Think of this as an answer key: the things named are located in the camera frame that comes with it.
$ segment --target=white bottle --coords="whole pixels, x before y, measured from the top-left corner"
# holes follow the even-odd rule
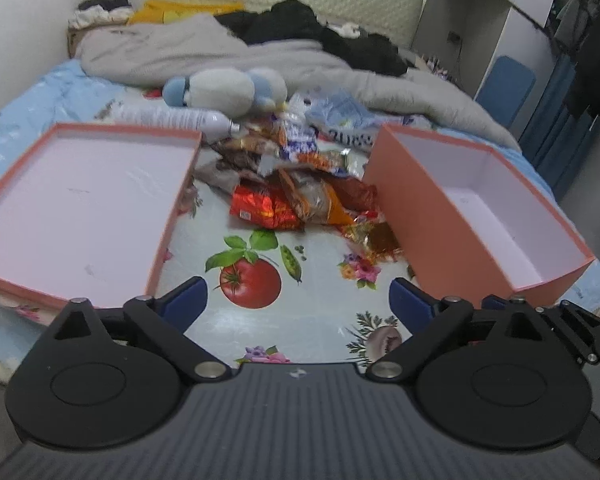
[[[112,108],[111,118],[123,124],[197,130],[202,132],[206,142],[216,142],[240,130],[240,124],[232,122],[226,115],[196,108],[121,104]]]

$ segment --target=open box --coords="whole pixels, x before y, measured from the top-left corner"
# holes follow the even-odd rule
[[[0,179],[0,290],[61,308],[155,292],[201,134],[56,124]]]
[[[594,256],[560,212],[484,144],[385,125],[365,182],[421,288],[475,306],[489,294],[554,304]]]

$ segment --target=plush toy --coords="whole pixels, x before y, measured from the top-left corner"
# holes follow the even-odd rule
[[[286,101],[286,84],[270,68],[241,72],[235,68],[204,70],[188,79],[173,77],[162,89],[169,106],[218,110],[230,119],[248,113],[263,114],[280,108]]]

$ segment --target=blue chair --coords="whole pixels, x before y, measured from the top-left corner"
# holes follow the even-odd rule
[[[501,56],[475,100],[497,123],[510,128],[535,84],[536,75],[531,69],[509,56]]]

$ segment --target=gray comforter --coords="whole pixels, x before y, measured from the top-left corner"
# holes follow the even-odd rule
[[[315,41],[272,41],[247,46],[210,14],[169,25],[139,23],[90,32],[76,57],[88,75],[132,86],[161,86],[201,70],[261,66],[282,74],[289,93],[317,84],[339,86],[358,101],[397,114],[425,114],[455,128],[520,150],[513,136],[464,92],[434,75],[409,70],[400,78],[351,69]]]

